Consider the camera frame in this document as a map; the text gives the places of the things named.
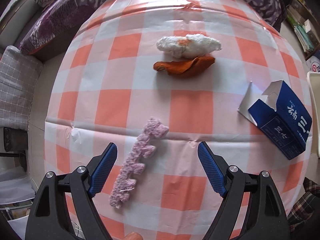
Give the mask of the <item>upper blue Ganten carton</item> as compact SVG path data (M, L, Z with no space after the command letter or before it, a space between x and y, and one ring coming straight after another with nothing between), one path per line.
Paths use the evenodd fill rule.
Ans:
M320 59L316 56L311 56L306 61L306 65L308 67L308 72L320 72Z

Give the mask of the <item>crumpled white tissue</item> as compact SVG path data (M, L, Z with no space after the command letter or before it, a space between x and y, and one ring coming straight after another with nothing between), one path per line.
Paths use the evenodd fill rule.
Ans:
M222 49L221 42L202 34L163 36L156 42L158 50L177 59L193 59Z

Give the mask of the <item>orange checkered tablecloth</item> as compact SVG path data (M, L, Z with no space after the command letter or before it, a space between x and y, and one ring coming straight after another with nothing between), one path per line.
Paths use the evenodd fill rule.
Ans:
M171 61L163 36L203 34L219 40L215 63L191 79L157 72ZM270 172L286 211L302 187L310 150L288 160L238 112L250 82L265 90L284 80L311 109L304 66L285 38L243 0L109 0L79 29L57 73L44 133L44 168L64 174L113 142L117 161L95 206L113 238L202 239L221 203L197 156L212 151L242 171ZM169 131L135 175L118 209L113 184L150 117Z

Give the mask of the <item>orange peel piece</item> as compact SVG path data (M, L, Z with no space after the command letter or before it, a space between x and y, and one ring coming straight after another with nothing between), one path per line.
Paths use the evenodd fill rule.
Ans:
M153 65L153 69L157 72L165 71L173 77L186 79L200 75L214 63L215 58L212 56L198 56L183 61L159 61Z

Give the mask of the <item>grey checkered cushion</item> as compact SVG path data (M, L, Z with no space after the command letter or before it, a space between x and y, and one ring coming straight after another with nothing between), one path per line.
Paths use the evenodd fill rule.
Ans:
M42 62L8 46L1 57L1 127L26 131Z

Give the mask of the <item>blue torn paper box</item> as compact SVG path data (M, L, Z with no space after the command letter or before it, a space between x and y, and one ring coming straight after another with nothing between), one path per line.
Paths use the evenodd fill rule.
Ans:
M312 118L285 81L274 81L263 92L250 82L238 112L259 128L287 159L305 151Z

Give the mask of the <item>wooden bookshelf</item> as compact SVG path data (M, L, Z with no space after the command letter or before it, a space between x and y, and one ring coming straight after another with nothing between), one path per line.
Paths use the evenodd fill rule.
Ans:
M291 0L287 8L287 20L303 48L308 60L319 51L319 22L304 0Z

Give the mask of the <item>white plastic trash bin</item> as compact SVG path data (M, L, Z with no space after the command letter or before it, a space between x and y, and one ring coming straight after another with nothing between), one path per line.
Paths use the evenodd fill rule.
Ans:
M310 89L312 105L312 146L311 152L317 154L319 158L319 121L320 121L320 77L318 72L307 73L307 83Z

